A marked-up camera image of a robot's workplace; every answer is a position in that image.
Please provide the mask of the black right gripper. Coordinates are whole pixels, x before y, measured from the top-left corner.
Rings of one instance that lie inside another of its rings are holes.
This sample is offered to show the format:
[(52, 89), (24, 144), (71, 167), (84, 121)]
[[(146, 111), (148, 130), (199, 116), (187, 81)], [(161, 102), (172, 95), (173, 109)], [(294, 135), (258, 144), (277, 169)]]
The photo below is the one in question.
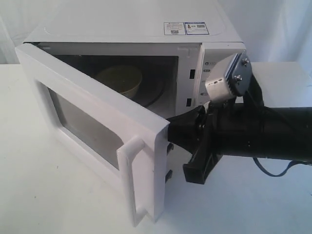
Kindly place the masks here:
[(244, 103), (234, 99), (209, 102), (181, 115), (168, 118), (167, 138), (186, 151), (194, 151), (183, 164), (185, 180), (194, 184), (205, 181), (219, 162), (218, 155), (248, 156), (249, 127)]

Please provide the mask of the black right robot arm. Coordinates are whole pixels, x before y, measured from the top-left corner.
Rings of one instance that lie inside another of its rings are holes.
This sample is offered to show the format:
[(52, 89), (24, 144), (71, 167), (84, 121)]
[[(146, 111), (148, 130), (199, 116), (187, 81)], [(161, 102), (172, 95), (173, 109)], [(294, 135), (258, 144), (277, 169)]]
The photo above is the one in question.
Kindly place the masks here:
[(193, 157), (217, 154), (311, 163), (312, 110), (265, 106), (252, 78), (242, 103), (235, 98), (211, 101), (208, 108), (169, 118), (168, 141)]

